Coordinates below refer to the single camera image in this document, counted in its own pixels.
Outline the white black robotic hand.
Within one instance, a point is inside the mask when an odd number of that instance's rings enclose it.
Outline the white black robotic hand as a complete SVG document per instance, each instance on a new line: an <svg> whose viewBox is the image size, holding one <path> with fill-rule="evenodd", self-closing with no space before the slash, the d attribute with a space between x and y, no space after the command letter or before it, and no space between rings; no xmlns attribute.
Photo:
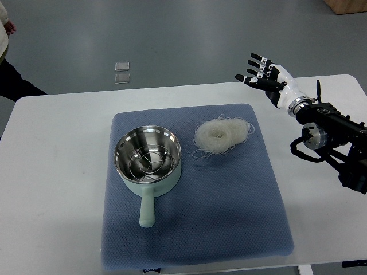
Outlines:
<svg viewBox="0 0 367 275"><path fill-rule="evenodd" d="M280 109L291 111L302 102L309 101L308 96L300 91L298 83L281 65L270 59L252 53L248 61L249 76L235 75L235 79L251 88L265 91L271 103Z"/></svg>

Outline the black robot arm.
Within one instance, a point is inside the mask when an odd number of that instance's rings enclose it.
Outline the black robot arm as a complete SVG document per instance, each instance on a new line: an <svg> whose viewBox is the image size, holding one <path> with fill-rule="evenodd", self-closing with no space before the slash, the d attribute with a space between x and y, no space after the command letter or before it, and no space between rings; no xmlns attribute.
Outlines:
<svg viewBox="0 0 367 275"><path fill-rule="evenodd" d="M343 187L366 194L366 127L344 116L330 103L300 101L288 109L303 125L301 137L290 144L303 160L327 162Z"/></svg>

